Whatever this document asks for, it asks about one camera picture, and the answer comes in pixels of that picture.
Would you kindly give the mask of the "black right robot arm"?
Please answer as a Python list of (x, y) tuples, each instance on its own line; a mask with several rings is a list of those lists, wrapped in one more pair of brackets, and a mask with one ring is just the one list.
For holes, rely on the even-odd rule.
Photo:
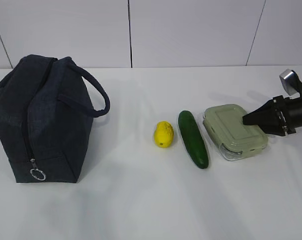
[(246, 126), (259, 126), (269, 135), (284, 137), (302, 127), (302, 97), (291, 99), (282, 95), (268, 100), (255, 111), (242, 117)]

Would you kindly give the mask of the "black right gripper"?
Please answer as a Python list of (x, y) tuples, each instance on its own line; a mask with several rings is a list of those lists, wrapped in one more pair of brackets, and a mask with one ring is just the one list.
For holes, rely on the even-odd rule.
[(257, 110), (244, 115), (242, 121), (246, 126), (259, 126), (269, 135), (284, 137), (296, 133), (286, 106), (286, 98), (282, 95), (268, 100)]

